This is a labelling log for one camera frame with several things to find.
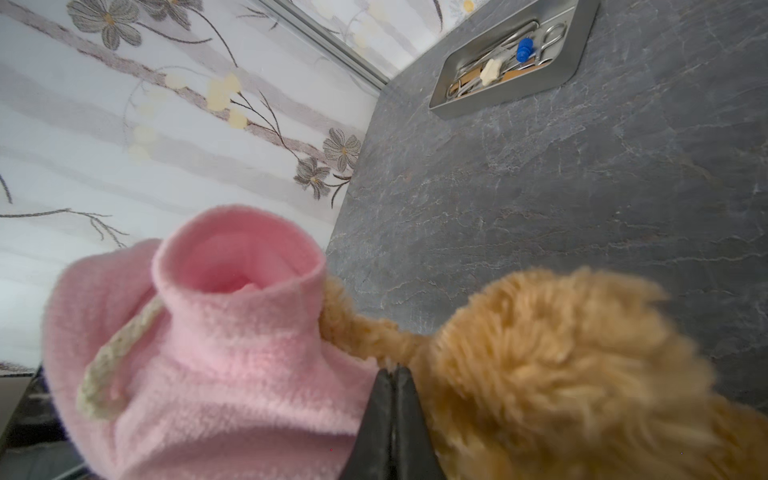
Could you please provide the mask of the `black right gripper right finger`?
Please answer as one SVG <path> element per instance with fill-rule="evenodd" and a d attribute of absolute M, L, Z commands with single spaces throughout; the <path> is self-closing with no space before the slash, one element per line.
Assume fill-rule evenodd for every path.
<path fill-rule="evenodd" d="M 398 366 L 394 372 L 393 466 L 395 479 L 446 479 L 435 454 L 415 381 L 404 366 Z"/>

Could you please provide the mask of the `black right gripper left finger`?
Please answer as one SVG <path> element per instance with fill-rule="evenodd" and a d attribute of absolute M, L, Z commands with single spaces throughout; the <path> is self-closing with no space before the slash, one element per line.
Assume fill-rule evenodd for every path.
<path fill-rule="evenodd" d="M 393 479 L 393 427 L 393 379 L 387 370 L 380 370 L 375 378 L 357 438 L 339 480 Z"/>

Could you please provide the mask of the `brown teddy bear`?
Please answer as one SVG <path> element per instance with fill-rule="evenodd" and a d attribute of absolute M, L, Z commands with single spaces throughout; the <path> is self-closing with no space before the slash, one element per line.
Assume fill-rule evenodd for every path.
<path fill-rule="evenodd" d="M 359 314 L 329 278 L 325 341 L 407 367 L 450 479 L 763 479 L 767 418 L 715 389 L 649 280 L 511 273 L 431 335 Z"/>

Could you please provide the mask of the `pink teddy hoodie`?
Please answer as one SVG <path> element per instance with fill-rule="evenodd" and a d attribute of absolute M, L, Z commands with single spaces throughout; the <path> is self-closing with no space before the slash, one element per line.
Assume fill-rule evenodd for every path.
<path fill-rule="evenodd" d="M 323 250 L 253 207 L 81 259 L 54 287 L 43 368 L 104 479 L 335 479 L 378 368 L 321 338 Z"/>

